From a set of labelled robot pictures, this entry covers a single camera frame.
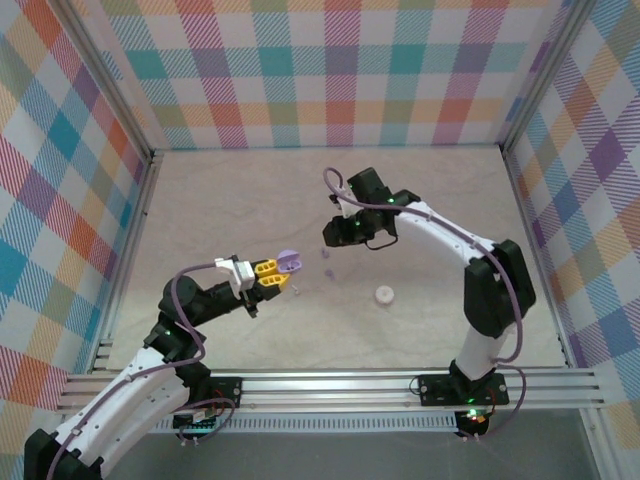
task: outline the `small white cap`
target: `small white cap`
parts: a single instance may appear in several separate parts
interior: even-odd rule
[[[393,289],[386,285],[382,285],[376,289],[376,302],[380,305],[389,305],[393,302]]]

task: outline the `purple object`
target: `purple object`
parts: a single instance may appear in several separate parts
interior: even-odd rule
[[[276,259],[279,273],[296,273],[302,268],[300,254],[295,250],[283,250]]]

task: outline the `table surface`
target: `table surface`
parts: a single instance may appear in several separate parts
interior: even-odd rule
[[[165,283],[180,269],[237,254],[245,260],[301,253],[291,288],[199,330],[211,368],[446,367],[462,346],[463,271],[428,248],[400,239],[379,252],[331,249],[322,229],[338,212],[322,181],[327,166],[345,178],[373,166],[398,191],[478,235],[516,241],[538,294],[525,318],[519,365],[561,366],[564,358],[500,153],[482,148],[292,149],[173,152],[165,155],[115,330],[110,368],[122,368],[157,318]],[[335,279],[325,275],[327,270]],[[203,288],[219,272],[193,275]],[[380,285],[395,292],[379,306]],[[510,336],[503,354],[513,350]]]

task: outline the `purple cable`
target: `purple cable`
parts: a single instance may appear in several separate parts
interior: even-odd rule
[[[442,228],[448,230],[449,232],[453,233],[457,237],[467,242],[473,248],[477,248],[480,253],[486,256],[489,259],[489,261],[493,264],[493,266],[496,268],[496,270],[504,280],[505,286],[507,287],[507,291],[509,292],[509,299],[511,300],[511,305],[513,307],[513,313],[516,320],[516,330],[517,330],[516,348],[513,354],[507,358],[500,358],[500,357],[495,358],[493,359],[493,361],[496,363],[511,363],[516,358],[518,358],[518,356],[520,355],[520,351],[522,350],[522,341],[523,341],[522,313],[520,311],[520,305],[518,304],[518,297],[516,295],[515,289],[513,288],[513,284],[511,283],[511,279],[509,278],[509,275],[507,275],[507,272],[505,271],[504,267],[500,265],[500,262],[498,261],[498,259],[489,250],[487,250],[485,247],[483,247],[479,243],[476,243],[473,238],[471,238],[466,233],[458,230],[454,225],[451,225],[448,222],[445,222],[437,217],[429,216],[428,214],[426,214],[425,212],[421,212],[420,210],[416,210],[410,207],[384,205],[384,204],[376,205],[376,204],[358,202],[357,200],[352,200],[351,198],[342,194],[335,187],[335,185],[331,183],[331,181],[329,180],[329,172],[335,173],[338,176],[340,185],[344,184],[342,174],[333,167],[327,167],[324,169],[323,178],[324,178],[324,182],[327,184],[327,187],[329,187],[329,190],[331,190],[331,193],[333,193],[335,196],[339,197],[340,199],[344,200],[345,202],[348,202],[357,207],[369,208],[374,210],[401,211],[401,212],[411,213],[413,215],[417,215],[419,217],[425,218],[429,221],[432,221],[440,225]]]
[[[199,438],[198,439],[198,443],[202,443],[202,442],[207,441],[208,439],[210,439],[211,437],[216,435],[220,430],[222,430],[227,425],[227,423],[229,423],[229,420],[231,420],[231,417],[233,417],[233,414],[236,411],[235,402],[233,400],[229,399],[229,398],[211,398],[209,400],[202,400],[200,402],[195,402],[195,403],[191,403],[189,405],[184,405],[184,406],[178,408],[177,410],[174,410],[174,412],[178,412],[180,410],[186,410],[188,408],[200,407],[202,405],[208,405],[208,404],[211,404],[211,403],[213,403],[213,404],[215,404],[215,403],[226,403],[227,405],[231,406],[231,413],[229,413],[229,415],[227,415],[227,418],[224,419],[224,422],[222,422],[218,428],[216,428],[215,430],[207,433],[204,437]],[[184,435],[182,434],[182,432],[184,430],[185,430],[185,428],[182,427],[178,431],[178,438],[186,443],[187,439],[184,438]]]
[[[202,343],[202,340],[200,339],[200,336],[198,335],[196,329],[193,328],[191,323],[189,323],[189,319],[187,318],[187,315],[184,313],[184,310],[180,305],[180,301],[178,299],[178,290],[177,290],[178,280],[180,279],[180,277],[182,277],[183,275],[189,272],[195,272],[197,270],[205,270],[207,268],[214,268],[215,266],[216,266],[215,263],[205,263],[202,265],[188,267],[183,270],[180,270],[176,274],[176,276],[173,277],[173,280],[171,280],[171,300],[173,301],[173,305],[176,308],[176,311],[178,312],[178,317],[180,317],[180,321],[182,322],[185,329],[189,332],[189,334],[193,338],[193,341],[198,346],[199,354],[193,358],[180,360],[179,362],[167,363],[164,365],[158,365],[156,367],[148,368],[147,370],[141,370],[139,372],[131,374],[129,376],[130,380],[122,380],[116,383],[108,392],[106,392],[102,397],[100,397],[96,401],[96,403],[87,411],[87,413],[82,417],[82,420],[80,420],[76,424],[76,426],[73,427],[72,432],[73,430],[82,430],[82,427],[84,427],[89,422],[89,419],[98,411],[98,409],[100,409],[100,407],[107,400],[109,400],[118,390],[120,390],[124,385],[131,383],[135,379],[140,378],[144,375],[150,375],[152,373],[156,373],[167,368],[177,368],[177,367],[183,367],[185,365],[191,365],[192,363],[197,363],[204,358],[206,353],[204,344]],[[65,450],[67,449],[69,444],[73,441],[73,438],[75,436],[76,435],[73,433],[69,434],[69,436],[60,445],[60,448],[56,452],[56,455],[53,457],[53,461],[51,462],[51,466],[49,467],[49,471],[47,472],[46,480],[53,480],[53,474],[55,472],[55,469],[58,466],[58,463],[60,462],[60,459],[62,458],[62,455],[64,454]]]

